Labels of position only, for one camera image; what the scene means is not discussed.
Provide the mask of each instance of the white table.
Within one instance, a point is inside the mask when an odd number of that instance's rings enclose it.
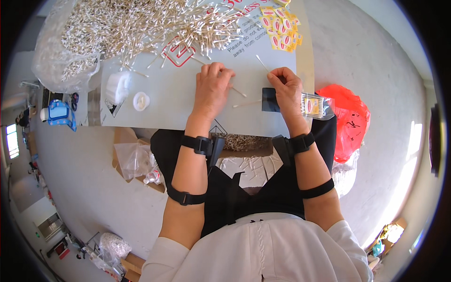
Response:
[[[266,29],[259,28],[252,21],[242,18],[239,24],[245,38],[233,41],[226,50],[214,50],[210,55],[212,60],[201,56],[200,52],[194,55],[206,64],[219,61],[223,62],[227,68],[232,68],[236,72],[236,77],[232,79],[234,87],[247,95],[247,98],[244,98],[235,90],[230,91],[227,105],[213,122],[212,131],[267,137],[279,134],[288,136],[288,129],[281,114],[262,111],[261,102],[237,108],[233,108],[233,105],[257,101],[262,98],[262,88],[272,87],[267,81],[266,70],[255,55],[259,55],[269,69],[286,66],[297,71],[297,75],[304,81],[304,91],[314,92],[313,51],[307,17],[302,1],[295,2],[291,4],[291,9],[301,22],[298,28],[299,33],[303,35],[303,44],[297,47],[295,53],[273,50]],[[242,9],[250,3],[253,1],[243,0],[235,6]],[[272,0],[261,4],[278,6]],[[260,8],[254,9],[249,13],[250,18],[258,21],[260,12]],[[178,51],[178,49],[174,50],[172,57],[175,57]],[[102,62],[101,124],[183,130],[194,104],[195,75],[202,66],[201,63],[189,57],[191,54],[185,50],[177,59],[178,65],[167,59],[163,68],[161,68],[163,58],[160,57],[149,69],[146,67],[154,60],[155,55],[139,54],[133,68],[149,77],[132,72],[130,95],[120,105],[112,105],[106,100],[103,87],[109,76],[119,71],[120,59],[115,57]],[[133,97],[140,91],[151,98],[150,106],[144,111],[136,111],[133,107]]]

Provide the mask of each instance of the pile of cotton swabs in box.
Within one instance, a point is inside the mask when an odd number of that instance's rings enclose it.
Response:
[[[209,58],[213,49],[239,39],[241,10],[205,0],[80,0],[69,16],[62,35],[72,53],[100,53],[101,60],[121,55],[122,67],[134,64],[136,55],[162,48],[195,45]],[[64,80],[93,66],[95,58],[70,64]]]

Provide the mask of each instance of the hand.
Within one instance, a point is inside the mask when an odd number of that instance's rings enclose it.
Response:
[[[302,116],[302,81],[289,68],[277,68],[267,75],[269,82],[276,89],[276,99],[285,120]]]
[[[227,69],[222,63],[204,65],[196,75],[196,98],[193,115],[213,121],[227,102],[232,84],[230,78],[235,72]]]

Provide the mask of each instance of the window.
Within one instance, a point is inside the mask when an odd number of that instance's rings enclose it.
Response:
[[[9,158],[14,159],[19,156],[19,143],[17,142],[16,125],[6,127],[6,140],[8,143]]]

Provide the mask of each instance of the forearm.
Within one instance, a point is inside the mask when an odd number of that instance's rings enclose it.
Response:
[[[185,135],[208,137],[211,121],[191,115],[185,128]],[[207,191],[207,164],[204,155],[194,149],[180,147],[175,166],[172,187],[190,194],[204,194]],[[163,215],[160,237],[177,241],[191,249],[200,239],[204,224],[204,204],[183,206],[168,197]]]
[[[302,116],[294,116],[285,120],[290,137],[310,132],[308,124]],[[318,187],[331,178],[316,143],[313,143],[308,151],[296,154],[295,163],[298,187],[301,190]],[[335,188],[321,196],[304,199],[303,202],[305,219],[318,224],[325,231],[343,219]]]
[[[211,121],[191,115],[185,128],[185,135],[208,137]],[[201,195],[207,191],[207,163],[204,155],[196,154],[194,149],[180,147],[175,166],[172,186],[178,191]]]

